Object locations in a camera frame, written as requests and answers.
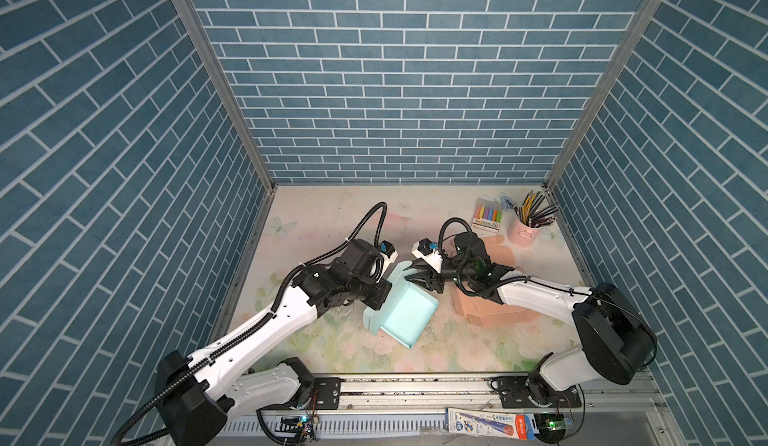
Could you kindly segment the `light blue paper box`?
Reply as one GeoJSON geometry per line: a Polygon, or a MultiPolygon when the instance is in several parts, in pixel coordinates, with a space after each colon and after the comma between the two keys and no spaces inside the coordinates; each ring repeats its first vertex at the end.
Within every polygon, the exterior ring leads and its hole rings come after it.
{"type": "Polygon", "coordinates": [[[389,276],[392,287],[381,308],[363,312],[364,329],[384,332],[406,348],[415,345],[439,306],[436,297],[406,279],[413,272],[411,261],[400,262],[389,276]]]}

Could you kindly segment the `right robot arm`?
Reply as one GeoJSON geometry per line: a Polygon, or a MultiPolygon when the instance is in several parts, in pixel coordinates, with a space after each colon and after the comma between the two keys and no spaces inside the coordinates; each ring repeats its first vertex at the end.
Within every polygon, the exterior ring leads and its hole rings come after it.
{"type": "Polygon", "coordinates": [[[525,275],[493,261],[473,232],[457,234],[454,247],[449,254],[441,242],[416,242],[408,280],[437,293],[453,283],[466,297],[525,308],[575,328],[573,346],[545,354],[528,372],[524,390],[536,406],[549,406],[571,387],[599,378],[626,385],[654,360],[655,333],[616,286],[575,287],[525,275]]]}

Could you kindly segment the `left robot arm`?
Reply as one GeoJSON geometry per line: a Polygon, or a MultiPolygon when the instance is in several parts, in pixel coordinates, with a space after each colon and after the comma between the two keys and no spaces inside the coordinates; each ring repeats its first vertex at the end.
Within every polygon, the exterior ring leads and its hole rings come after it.
{"type": "Polygon", "coordinates": [[[249,368],[330,309],[355,301],[380,309],[392,287],[383,274],[396,257],[389,241],[348,239],[296,266],[256,317],[189,355],[164,357],[154,396],[118,428],[112,444],[144,445],[168,436],[177,445],[205,445],[248,410],[304,404],[314,376],[301,360],[289,358],[262,373],[249,368]]]}

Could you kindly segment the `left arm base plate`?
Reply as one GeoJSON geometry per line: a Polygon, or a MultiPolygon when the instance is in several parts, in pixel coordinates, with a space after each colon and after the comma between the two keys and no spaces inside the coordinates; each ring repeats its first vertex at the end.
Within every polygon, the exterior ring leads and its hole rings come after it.
{"type": "Polygon", "coordinates": [[[312,383],[302,383],[290,399],[269,404],[264,410],[337,410],[341,386],[340,377],[316,377],[312,383]]]}

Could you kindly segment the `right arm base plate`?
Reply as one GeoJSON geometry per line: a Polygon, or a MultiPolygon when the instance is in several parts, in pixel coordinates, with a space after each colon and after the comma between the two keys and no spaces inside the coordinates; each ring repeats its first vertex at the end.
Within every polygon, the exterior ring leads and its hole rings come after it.
{"type": "Polygon", "coordinates": [[[575,409],[583,405],[582,395],[577,386],[556,391],[540,378],[531,379],[525,374],[493,377],[489,380],[489,387],[499,396],[501,405],[505,409],[575,409]]]}

